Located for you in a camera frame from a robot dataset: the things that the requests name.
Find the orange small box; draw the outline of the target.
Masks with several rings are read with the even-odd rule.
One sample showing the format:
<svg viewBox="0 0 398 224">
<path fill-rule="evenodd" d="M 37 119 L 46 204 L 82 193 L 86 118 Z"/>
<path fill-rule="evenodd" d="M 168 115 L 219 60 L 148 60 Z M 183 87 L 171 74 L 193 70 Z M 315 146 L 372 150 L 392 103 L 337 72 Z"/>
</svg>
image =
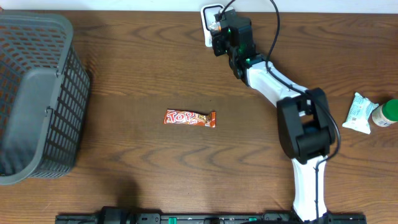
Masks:
<svg viewBox="0 0 398 224">
<path fill-rule="evenodd" d="M 221 31 L 221 24 L 219 21 L 215 21 L 212 22 L 209 26 L 208 26 L 209 30 L 211 33 L 217 33 Z"/>
</svg>

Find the red snack wrapper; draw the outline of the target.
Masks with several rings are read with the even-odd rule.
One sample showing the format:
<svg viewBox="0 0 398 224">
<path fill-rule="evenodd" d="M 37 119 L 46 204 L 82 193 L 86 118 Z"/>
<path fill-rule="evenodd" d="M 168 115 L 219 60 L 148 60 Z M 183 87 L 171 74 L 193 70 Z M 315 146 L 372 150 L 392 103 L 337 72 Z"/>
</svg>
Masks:
<svg viewBox="0 0 398 224">
<path fill-rule="evenodd" d="M 193 126 L 216 127 L 216 112 L 200 114 L 192 111 L 167 110 L 164 116 L 164 124 L 187 124 Z"/>
</svg>

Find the mint green wipes pack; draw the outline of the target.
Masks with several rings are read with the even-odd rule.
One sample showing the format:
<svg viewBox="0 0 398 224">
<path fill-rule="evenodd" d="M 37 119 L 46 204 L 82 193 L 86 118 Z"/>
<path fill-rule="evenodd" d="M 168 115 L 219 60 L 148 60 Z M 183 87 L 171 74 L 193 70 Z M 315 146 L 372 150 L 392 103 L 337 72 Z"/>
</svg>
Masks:
<svg viewBox="0 0 398 224">
<path fill-rule="evenodd" d="M 346 121 L 342 124 L 342 127 L 353 129 L 364 134 L 370 134 L 371 129 L 368 120 L 371 113 L 378 106 L 377 103 L 371 102 L 370 99 L 356 92 L 348 111 Z"/>
</svg>

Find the green lid jar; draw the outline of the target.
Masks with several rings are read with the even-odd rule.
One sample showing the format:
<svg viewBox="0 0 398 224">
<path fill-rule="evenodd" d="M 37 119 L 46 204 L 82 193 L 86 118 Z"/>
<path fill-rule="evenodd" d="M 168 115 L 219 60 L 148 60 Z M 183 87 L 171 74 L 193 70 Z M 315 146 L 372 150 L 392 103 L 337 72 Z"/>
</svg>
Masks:
<svg viewBox="0 0 398 224">
<path fill-rule="evenodd" d="M 389 100 L 372 112 L 372 120 L 380 127 L 388 127 L 398 121 L 397 110 L 397 100 Z"/>
</svg>

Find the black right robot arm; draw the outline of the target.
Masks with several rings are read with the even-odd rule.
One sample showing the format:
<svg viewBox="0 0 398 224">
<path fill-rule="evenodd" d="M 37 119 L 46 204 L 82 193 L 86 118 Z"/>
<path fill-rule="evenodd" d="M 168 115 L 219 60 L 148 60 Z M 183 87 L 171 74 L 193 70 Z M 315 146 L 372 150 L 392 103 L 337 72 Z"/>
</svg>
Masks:
<svg viewBox="0 0 398 224">
<path fill-rule="evenodd" d="M 323 176 L 330 146 L 340 140 L 324 91 L 297 85 L 258 53 L 249 18 L 234 10 L 219 12 L 214 18 L 206 29 L 215 55 L 228 55 L 236 78 L 277 109 L 279 142 L 294 168 L 295 214 L 302 222 L 319 221 L 326 214 Z"/>
</svg>

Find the white barcode scanner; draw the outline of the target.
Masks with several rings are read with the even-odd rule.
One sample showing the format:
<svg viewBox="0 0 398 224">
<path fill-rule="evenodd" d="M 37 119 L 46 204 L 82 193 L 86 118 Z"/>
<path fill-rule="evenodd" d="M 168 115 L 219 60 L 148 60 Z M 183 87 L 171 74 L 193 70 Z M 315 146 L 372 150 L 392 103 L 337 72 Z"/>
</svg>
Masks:
<svg viewBox="0 0 398 224">
<path fill-rule="evenodd" d="M 223 8 L 224 5 L 222 4 L 209 4 L 201 8 L 201 23 L 203 26 L 206 47 L 212 47 L 212 38 L 209 25 L 216 21 L 215 15 L 218 14 Z"/>
</svg>

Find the dark grey plastic basket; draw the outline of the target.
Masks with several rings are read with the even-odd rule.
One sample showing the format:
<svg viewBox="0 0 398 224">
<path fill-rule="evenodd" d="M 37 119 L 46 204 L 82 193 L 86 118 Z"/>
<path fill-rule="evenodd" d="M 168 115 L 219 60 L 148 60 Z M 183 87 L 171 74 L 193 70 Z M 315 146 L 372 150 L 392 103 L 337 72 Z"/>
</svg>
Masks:
<svg viewBox="0 0 398 224">
<path fill-rule="evenodd" d="M 57 14 L 1 13 L 1 184 L 54 179 L 73 168 L 90 77 Z"/>
</svg>

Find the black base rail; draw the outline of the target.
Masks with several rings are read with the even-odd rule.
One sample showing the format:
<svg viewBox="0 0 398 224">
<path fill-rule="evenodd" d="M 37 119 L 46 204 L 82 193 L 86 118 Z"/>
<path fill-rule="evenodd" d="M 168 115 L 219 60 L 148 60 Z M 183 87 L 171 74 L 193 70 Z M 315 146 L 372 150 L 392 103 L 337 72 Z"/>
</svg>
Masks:
<svg viewBox="0 0 398 224">
<path fill-rule="evenodd" d="M 103 207 L 92 214 L 64 213 L 55 217 L 55 224 L 257 224 L 302 223 L 294 212 L 271 211 L 264 214 L 161 214 L 134 213 L 118 207 Z"/>
</svg>

